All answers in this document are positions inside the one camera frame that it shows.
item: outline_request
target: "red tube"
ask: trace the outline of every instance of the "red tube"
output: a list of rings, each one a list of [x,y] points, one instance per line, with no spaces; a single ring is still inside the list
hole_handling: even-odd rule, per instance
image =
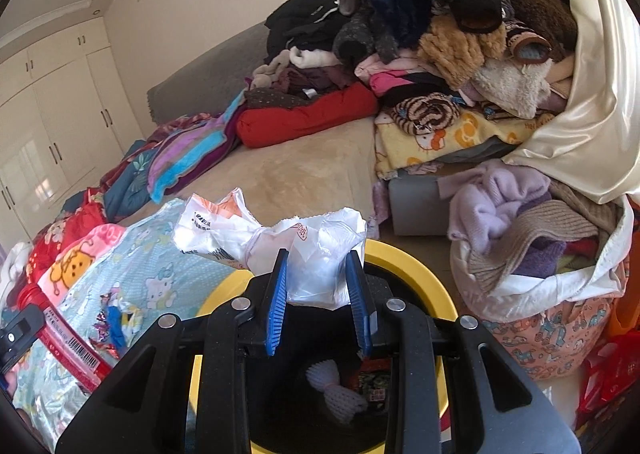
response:
[[[111,372],[110,365],[66,323],[37,284],[25,286],[17,303],[20,310],[27,304],[35,304],[42,310],[45,326],[38,338],[84,389],[94,392]]]

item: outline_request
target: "beige fleece bed cover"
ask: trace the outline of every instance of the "beige fleece bed cover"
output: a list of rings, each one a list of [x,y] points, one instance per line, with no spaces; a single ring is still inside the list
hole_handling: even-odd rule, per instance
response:
[[[247,208],[265,226],[343,207],[368,220],[373,215],[374,165],[373,120],[364,118],[271,147],[239,147],[162,203],[193,193],[216,201],[240,187]],[[160,207],[149,202],[120,224],[128,227]]]

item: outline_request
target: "floor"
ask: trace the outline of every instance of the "floor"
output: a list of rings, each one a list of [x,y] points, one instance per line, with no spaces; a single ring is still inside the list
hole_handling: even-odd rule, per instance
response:
[[[435,275],[449,292],[460,312],[464,308],[449,265],[450,243],[445,236],[396,236],[393,223],[387,220],[380,225],[380,240],[414,256]]]

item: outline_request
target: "gray headboard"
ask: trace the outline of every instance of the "gray headboard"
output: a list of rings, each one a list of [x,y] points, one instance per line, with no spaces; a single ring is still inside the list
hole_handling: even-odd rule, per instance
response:
[[[211,48],[146,93],[151,119],[164,124],[184,114],[226,109],[245,86],[244,77],[267,55],[268,28],[262,23]]]

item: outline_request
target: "white wardrobe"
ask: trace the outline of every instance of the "white wardrobe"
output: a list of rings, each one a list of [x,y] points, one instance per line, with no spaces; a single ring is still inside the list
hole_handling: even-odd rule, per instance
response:
[[[28,241],[142,138],[101,17],[0,64],[0,244]]]

